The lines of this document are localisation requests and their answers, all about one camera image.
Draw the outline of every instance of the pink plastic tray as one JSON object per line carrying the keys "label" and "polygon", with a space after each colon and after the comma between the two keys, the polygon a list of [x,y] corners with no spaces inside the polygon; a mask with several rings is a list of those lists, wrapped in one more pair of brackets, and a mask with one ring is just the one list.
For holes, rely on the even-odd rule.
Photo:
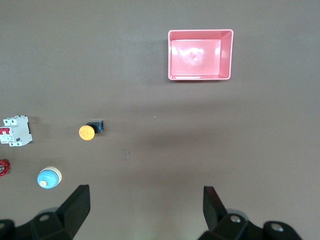
{"label": "pink plastic tray", "polygon": [[228,80],[233,37],[231,29],[169,31],[169,79]]}

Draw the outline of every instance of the yellow button cap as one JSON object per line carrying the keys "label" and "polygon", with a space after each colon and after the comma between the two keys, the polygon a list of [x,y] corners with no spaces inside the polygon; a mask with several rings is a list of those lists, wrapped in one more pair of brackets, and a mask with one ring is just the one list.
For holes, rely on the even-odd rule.
{"label": "yellow button cap", "polygon": [[95,137],[95,130],[92,126],[84,125],[80,127],[79,135],[83,140],[89,141]]}

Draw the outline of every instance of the circuit breaker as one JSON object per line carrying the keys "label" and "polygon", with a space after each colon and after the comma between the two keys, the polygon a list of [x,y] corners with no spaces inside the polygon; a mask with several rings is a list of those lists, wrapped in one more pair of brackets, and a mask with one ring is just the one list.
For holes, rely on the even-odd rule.
{"label": "circuit breaker", "polygon": [[24,146],[32,141],[27,116],[15,116],[3,120],[0,127],[0,142],[10,147]]}

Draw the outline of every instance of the red round object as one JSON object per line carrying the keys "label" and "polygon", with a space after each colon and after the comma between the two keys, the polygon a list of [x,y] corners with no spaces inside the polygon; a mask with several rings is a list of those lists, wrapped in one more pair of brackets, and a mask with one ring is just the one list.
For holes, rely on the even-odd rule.
{"label": "red round object", "polygon": [[0,160],[0,177],[6,175],[9,171],[10,162],[5,159]]}

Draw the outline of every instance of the gray table surface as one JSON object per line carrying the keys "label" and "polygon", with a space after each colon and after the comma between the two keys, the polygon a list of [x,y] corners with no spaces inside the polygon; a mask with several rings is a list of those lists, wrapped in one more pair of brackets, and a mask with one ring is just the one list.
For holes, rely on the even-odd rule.
{"label": "gray table surface", "polygon": [[[21,225],[89,184],[76,240],[195,240],[203,186],[261,227],[320,230],[318,0],[1,0],[0,118],[34,141],[0,145],[0,218]],[[231,79],[168,80],[172,29],[233,29]],[[103,119],[92,141],[78,130]],[[54,166],[62,182],[37,185]]]}

